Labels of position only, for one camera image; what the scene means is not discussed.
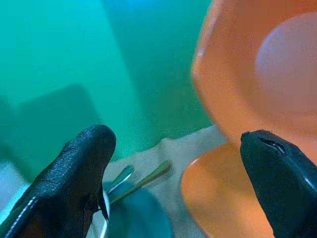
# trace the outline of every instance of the orange plastic dish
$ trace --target orange plastic dish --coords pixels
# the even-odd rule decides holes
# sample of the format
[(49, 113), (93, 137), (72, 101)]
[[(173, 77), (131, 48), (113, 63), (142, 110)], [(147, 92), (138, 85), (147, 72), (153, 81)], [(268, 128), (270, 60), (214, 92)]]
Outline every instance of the orange plastic dish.
[(193, 64), (210, 117), (236, 146), (266, 129), (317, 162), (316, 0), (214, 0)]
[(181, 190), (208, 237), (274, 237), (234, 145), (219, 146), (192, 162), (183, 174)]

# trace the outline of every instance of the green background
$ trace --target green background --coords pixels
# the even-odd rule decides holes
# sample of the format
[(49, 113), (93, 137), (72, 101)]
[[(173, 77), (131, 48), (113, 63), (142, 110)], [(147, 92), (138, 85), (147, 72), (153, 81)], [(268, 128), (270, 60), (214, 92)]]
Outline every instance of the green background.
[(209, 4), (2, 1), (0, 153), (32, 180), (94, 123), (115, 132), (114, 160), (209, 126), (190, 78)]

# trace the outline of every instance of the orange plate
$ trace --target orange plate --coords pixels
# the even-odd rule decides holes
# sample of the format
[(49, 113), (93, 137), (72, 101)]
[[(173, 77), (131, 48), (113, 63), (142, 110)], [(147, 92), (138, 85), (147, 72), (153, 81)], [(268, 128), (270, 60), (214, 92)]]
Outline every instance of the orange plate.
[(193, 78), (206, 111), (238, 148), (270, 130), (317, 161), (316, 0), (214, 0)]
[(251, 182), (232, 144), (219, 146), (186, 169), (181, 190), (191, 215), (215, 238), (272, 238)]

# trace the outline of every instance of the metal utensil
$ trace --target metal utensil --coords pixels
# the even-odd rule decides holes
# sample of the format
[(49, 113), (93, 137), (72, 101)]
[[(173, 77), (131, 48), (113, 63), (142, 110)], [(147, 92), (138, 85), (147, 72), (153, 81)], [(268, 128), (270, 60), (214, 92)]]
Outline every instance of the metal utensil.
[(160, 166), (158, 166), (152, 173), (150, 173), (148, 176), (146, 176), (144, 179), (142, 179), (140, 182), (138, 182), (132, 189), (128, 190), (121, 196), (115, 198), (110, 202), (111, 205), (114, 203), (120, 201), (121, 199), (129, 196), (130, 194), (134, 193), (139, 188), (143, 187), (144, 185), (148, 184), (149, 182), (157, 179), (158, 177), (164, 175), (167, 171), (170, 170), (172, 167), (172, 162), (170, 160), (164, 161)]
[(112, 191), (114, 191), (120, 184), (122, 184), (124, 181), (126, 181), (134, 172), (134, 168), (132, 165), (128, 165), (125, 167), (121, 173), (112, 181), (109, 188), (106, 190), (107, 194), (110, 194)]

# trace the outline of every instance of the white cloth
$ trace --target white cloth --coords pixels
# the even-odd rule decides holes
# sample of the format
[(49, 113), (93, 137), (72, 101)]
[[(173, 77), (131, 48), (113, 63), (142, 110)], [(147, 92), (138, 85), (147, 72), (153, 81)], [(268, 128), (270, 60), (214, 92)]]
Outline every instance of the white cloth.
[(181, 176), (187, 165), (195, 158), (225, 142), (225, 138), (215, 126), (176, 140), (166, 138), (150, 150), (110, 163), (106, 168), (104, 181), (113, 180), (125, 166), (133, 165), (135, 172), (129, 181), (138, 182), (163, 161), (171, 160), (172, 171), (146, 188), (157, 197), (167, 211), (176, 238), (203, 238), (206, 236), (193, 221), (182, 200)]

